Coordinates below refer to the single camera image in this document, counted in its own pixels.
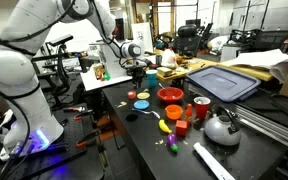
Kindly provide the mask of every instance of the red bowl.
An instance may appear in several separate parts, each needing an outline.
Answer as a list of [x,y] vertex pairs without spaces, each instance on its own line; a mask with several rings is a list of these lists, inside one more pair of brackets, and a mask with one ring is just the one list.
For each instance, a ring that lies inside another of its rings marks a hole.
[[157,92],[157,96],[166,103],[176,103],[182,99],[184,92],[179,88],[166,87]]

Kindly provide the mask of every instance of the white tube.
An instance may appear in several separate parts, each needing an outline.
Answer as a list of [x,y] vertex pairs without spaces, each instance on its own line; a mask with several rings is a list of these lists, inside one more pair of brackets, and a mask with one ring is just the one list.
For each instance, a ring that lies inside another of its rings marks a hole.
[[218,163],[218,161],[203,147],[199,142],[194,144],[194,149],[202,157],[204,162],[213,171],[217,179],[235,180],[234,177],[226,171],[226,169]]

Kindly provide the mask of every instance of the kettle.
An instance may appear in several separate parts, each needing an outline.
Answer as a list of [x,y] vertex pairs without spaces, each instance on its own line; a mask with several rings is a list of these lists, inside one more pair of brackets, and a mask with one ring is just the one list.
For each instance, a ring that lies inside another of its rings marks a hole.
[[213,106],[213,117],[209,119],[204,128],[205,134],[214,142],[233,146],[240,142],[241,131],[237,114],[223,106]]

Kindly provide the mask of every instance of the yellow toy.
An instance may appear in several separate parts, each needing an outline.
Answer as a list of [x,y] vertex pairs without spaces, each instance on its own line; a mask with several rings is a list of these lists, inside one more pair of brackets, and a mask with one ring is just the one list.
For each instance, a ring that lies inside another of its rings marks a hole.
[[165,124],[165,121],[164,121],[164,119],[161,119],[159,122],[158,122],[158,125],[159,125],[159,127],[160,127],[160,129],[162,130],[162,131],[164,131],[164,132],[166,132],[166,133],[172,133],[172,130],[170,130],[169,128],[168,128],[168,126]]

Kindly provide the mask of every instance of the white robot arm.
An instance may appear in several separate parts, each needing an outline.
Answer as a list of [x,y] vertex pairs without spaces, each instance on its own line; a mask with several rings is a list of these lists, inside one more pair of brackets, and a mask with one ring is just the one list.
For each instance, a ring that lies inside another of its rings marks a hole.
[[63,133],[63,127],[50,112],[30,62],[56,19],[64,23],[88,19],[117,57],[136,59],[143,56],[143,42],[119,44],[113,39],[115,20],[101,2],[20,0],[16,5],[0,33],[0,91],[13,99],[27,117],[7,101],[17,120],[4,137],[0,155],[2,160],[7,160],[14,149],[21,152],[20,156],[26,155],[32,143],[35,145],[31,153],[43,151]]

